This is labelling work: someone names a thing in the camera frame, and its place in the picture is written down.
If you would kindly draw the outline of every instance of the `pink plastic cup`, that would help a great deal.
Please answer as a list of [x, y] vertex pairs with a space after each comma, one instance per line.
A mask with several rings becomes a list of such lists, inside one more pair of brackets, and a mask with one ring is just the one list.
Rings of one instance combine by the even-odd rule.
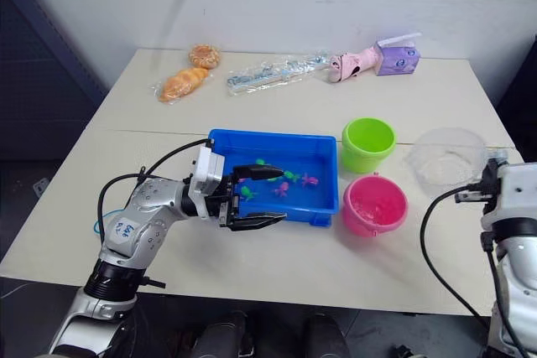
[[377, 236], [397, 229], [408, 209], [403, 190], [378, 174], [356, 179], [343, 195], [343, 222], [359, 236]]

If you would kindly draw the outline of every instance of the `blue container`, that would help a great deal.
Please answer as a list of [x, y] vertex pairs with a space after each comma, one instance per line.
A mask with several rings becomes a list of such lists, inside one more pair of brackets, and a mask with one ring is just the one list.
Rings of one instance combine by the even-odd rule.
[[[289, 221], [309, 222], [313, 226], [330, 226], [331, 216], [337, 213], [337, 148], [331, 136], [305, 136], [265, 132], [242, 132], [213, 129], [215, 153], [226, 158], [224, 174], [230, 174], [236, 165], [265, 163], [290, 171], [293, 179], [275, 181], [251, 180], [238, 184], [235, 191], [247, 186], [255, 196], [242, 198], [240, 215], [271, 211], [287, 213]], [[318, 185], [303, 185], [305, 176], [317, 178]], [[286, 182], [286, 196], [277, 189]]]

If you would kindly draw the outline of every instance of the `green toy fish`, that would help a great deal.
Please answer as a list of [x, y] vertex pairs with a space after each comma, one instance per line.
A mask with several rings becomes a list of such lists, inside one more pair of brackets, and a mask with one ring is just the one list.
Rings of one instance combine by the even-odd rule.
[[241, 188], [241, 196], [244, 197], [246, 199], [246, 201], [250, 201], [251, 199], [253, 199], [257, 195], [258, 194], [256, 192], [252, 192], [250, 190], [250, 188], [248, 188], [247, 186], [243, 186]]
[[284, 177], [288, 180], [292, 180], [294, 184], [296, 184], [296, 181], [300, 179], [300, 175], [293, 174], [291, 171], [284, 171]]
[[[267, 163], [265, 162], [264, 159], [261, 159], [261, 158], [258, 158], [255, 160], [255, 163], [257, 165], [267, 165]], [[270, 178], [270, 179], [267, 179], [268, 182], [275, 182], [276, 180], [280, 179], [281, 177], [279, 178]]]

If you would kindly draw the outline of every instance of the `green plastic cup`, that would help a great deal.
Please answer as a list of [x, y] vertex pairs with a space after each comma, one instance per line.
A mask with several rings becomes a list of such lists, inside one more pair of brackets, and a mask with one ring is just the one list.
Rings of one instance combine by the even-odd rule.
[[341, 159], [346, 169], [368, 174], [377, 168], [395, 148], [395, 132], [374, 117], [363, 117], [345, 126]]

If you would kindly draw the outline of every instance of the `transparent container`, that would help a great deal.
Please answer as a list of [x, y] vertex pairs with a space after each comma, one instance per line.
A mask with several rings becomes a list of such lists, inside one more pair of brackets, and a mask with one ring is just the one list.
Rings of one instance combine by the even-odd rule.
[[406, 158], [421, 189], [431, 198], [481, 177], [487, 147], [476, 133], [458, 127], [422, 135]]

